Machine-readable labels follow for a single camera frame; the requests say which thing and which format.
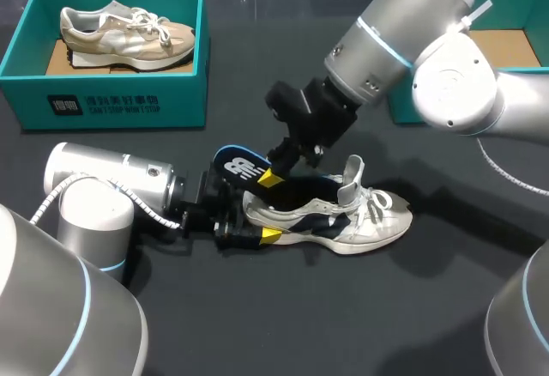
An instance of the shoe heel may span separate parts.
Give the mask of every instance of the shoe heel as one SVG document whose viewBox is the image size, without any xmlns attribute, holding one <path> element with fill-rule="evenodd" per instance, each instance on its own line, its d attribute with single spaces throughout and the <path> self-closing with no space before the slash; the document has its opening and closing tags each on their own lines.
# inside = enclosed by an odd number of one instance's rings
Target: shoe heel
<svg viewBox="0 0 549 376">
<path fill-rule="evenodd" d="M 86 54 L 85 52 L 72 53 L 73 67 L 103 67 L 109 65 L 108 58 L 102 54 Z"/>
</svg>

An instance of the robotic arm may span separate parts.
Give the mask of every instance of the robotic arm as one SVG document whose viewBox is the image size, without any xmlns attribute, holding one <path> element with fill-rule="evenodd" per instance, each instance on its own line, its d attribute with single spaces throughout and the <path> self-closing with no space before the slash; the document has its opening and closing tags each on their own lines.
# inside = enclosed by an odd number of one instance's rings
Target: robotic arm
<svg viewBox="0 0 549 376">
<path fill-rule="evenodd" d="M 409 70 L 414 106 L 429 125 L 549 143 L 549 81 L 494 70 L 467 36 L 473 5 L 474 0 L 373 0 L 325 58 L 325 79 L 303 90 L 277 82 L 267 94 L 289 134 L 268 153 L 273 173 L 284 177 L 300 157 L 316 167 L 323 148 L 356 120 L 357 109 L 379 104 Z"/>
<path fill-rule="evenodd" d="M 277 82 L 266 101 L 289 137 L 269 152 L 284 176 L 303 156 L 315 167 L 356 120 L 413 67 L 420 54 L 472 11 L 474 0 L 373 0 L 325 58 L 328 77 L 303 90 Z"/>
</svg>

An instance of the beige sneaker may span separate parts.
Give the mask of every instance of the beige sneaker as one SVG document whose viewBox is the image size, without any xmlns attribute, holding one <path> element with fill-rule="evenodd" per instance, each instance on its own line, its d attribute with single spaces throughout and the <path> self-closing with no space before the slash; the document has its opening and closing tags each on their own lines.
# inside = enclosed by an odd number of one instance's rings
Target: beige sneaker
<svg viewBox="0 0 549 376">
<path fill-rule="evenodd" d="M 124 64 L 161 70 L 178 64 L 195 48 L 195 30 L 144 9 L 112 1 L 96 11 L 61 10 L 61 34 L 74 67 Z"/>
</svg>

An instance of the shoe insole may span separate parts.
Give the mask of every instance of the shoe insole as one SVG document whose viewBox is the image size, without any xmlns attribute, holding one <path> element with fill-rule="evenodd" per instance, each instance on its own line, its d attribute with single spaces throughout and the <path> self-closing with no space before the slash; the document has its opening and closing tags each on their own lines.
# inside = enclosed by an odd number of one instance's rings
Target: shoe insole
<svg viewBox="0 0 549 376">
<path fill-rule="evenodd" d="M 78 12 L 73 9 L 66 9 L 66 13 L 75 30 L 88 33 L 100 27 L 100 14 Z"/>
<path fill-rule="evenodd" d="M 290 177 L 274 185 L 261 199 L 279 211 L 292 211 L 305 206 L 313 198 L 337 203 L 339 183 L 323 176 Z"/>
<path fill-rule="evenodd" d="M 339 183 L 323 176 L 290 177 L 267 188 L 258 180 L 271 163 L 245 147 L 227 145 L 214 156 L 214 167 L 232 186 L 246 190 L 279 211 L 291 211 L 313 198 L 337 203 Z"/>
</svg>

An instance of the sneaker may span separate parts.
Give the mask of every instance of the sneaker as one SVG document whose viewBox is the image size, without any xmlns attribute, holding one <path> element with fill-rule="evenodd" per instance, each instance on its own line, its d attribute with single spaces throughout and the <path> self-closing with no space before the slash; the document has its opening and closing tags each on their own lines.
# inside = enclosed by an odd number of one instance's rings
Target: sneaker
<svg viewBox="0 0 549 376">
<path fill-rule="evenodd" d="M 61 34 L 73 67 L 123 64 L 161 70 L 183 62 L 195 48 L 195 30 L 116 1 L 96 11 L 61 10 Z"/>
<path fill-rule="evenodd" d="M 312 241 L 339 254 L 386 246 L 410 228 L 412 213 L 396 194 L 362 187 L 363 171 L 362 159 L 351 155 L 342 176 L 288 179 L 271 187 L 266 201 L 247 191 L 244 213 L 251 224 L 281 231 L 270 244 Z"/>
</svg>

